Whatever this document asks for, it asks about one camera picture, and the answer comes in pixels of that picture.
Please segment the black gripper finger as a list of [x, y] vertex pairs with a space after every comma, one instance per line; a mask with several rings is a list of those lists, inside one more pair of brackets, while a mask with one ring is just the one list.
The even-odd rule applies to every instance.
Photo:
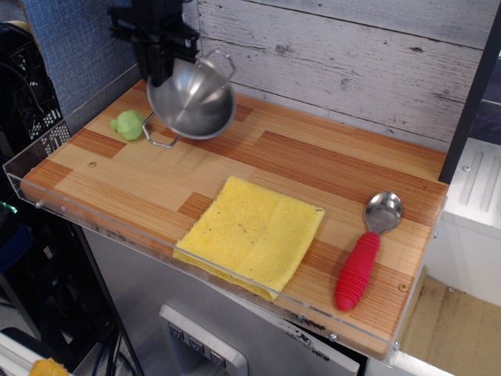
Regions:
[[148, 47], [150, 77], [155, 87], [163, 85], [171, 76], [175, 61], [172, 43], [152, 44]]
[[150, 76], [150, 58], [148, 45], [139, 41], [133, 41], [132, 47], [142, 79], [147, 81], [148, 77]]

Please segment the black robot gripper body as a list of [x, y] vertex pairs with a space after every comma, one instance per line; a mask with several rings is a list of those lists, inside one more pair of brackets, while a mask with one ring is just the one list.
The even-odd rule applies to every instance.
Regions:
[[128, 6], [112, 5], [111, 34], [115, 38], [147, 44], [172, 43], [174, 56], [193, 62], [196, 60], [199, 34], [183, 19], [184, 1], [132, 1]]

